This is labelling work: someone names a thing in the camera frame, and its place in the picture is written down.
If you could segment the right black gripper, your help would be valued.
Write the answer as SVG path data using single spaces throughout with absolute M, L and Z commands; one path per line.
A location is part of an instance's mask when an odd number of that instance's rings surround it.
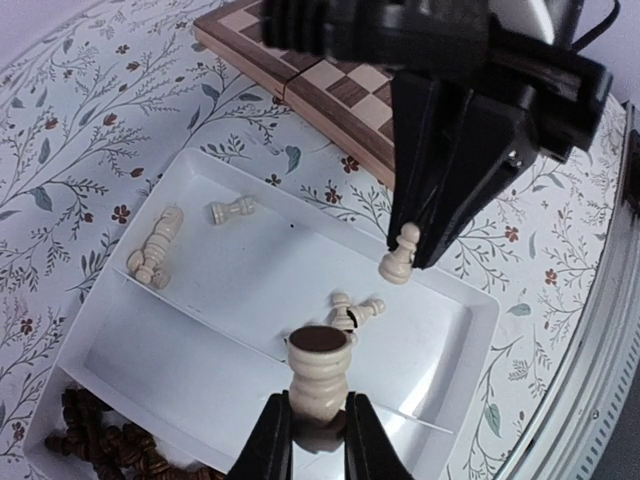
M 559 161 L 574 147 L 589 149 L 612 76 L 579 53 L 613 22 L 608 14 L 560 47 L 504 28 L 489 1 L 264 1 L 260 7 L 261 38 L 270 48 L 404 70 L 391 81 L 395 181 L 387 246 L 398 246 L 405 224 L 416 225 L 413 266 L 419 269 L 434 266 L 532 166 L 538 142 Z M 470 81 L 493 67 L 542 93 L 538 133 L 535 92 L 507 102 L 441 80 Z

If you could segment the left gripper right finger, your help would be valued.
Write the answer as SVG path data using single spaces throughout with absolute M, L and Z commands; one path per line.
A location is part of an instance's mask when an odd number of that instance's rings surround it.
M 371 401 L 350 392 L 346 400 L 345 478 L 413 480 L 391 444 Z

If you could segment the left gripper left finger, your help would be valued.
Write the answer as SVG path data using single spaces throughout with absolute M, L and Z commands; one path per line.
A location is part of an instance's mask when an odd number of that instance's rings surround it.
M 288 391 L 272 394 L 226 479 L 291 479 L 292 431 Z

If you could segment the wooden chessboard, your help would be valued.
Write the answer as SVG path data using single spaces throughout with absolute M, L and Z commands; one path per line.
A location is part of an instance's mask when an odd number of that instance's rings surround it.
M 269 49 L 260 40 L 259 13 L 258 1 L 232 1 L 197 18 L 195 38 L 393 187 L 390 75 Z

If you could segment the white divided tray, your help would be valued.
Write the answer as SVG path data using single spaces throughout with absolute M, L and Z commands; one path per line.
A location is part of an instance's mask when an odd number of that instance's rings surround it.
M 214 225 L 213 202 L 252 196 L 255 212 Z M 184 222 L 162 290 L 126 262 L 169 206 Z M 181 151 L 129 225 L 84 301 L 28 429 L 26 458 L 53 479 L 92 468 L 48 451 L 64 427 L 61 394 L 93 392 L 155 435 L 176 460 L 229 469 L 270 394 L 292 379 L 289 332 L 330 315 L 330 297 L 378 298 L 362 326 L 349 387 L 374 405 L 417 479 L 436 479 L 474 397 L 500 313 L 491 295 L 438 269 L 402 286 L 378 272 L 383 241 L 196 149 Z

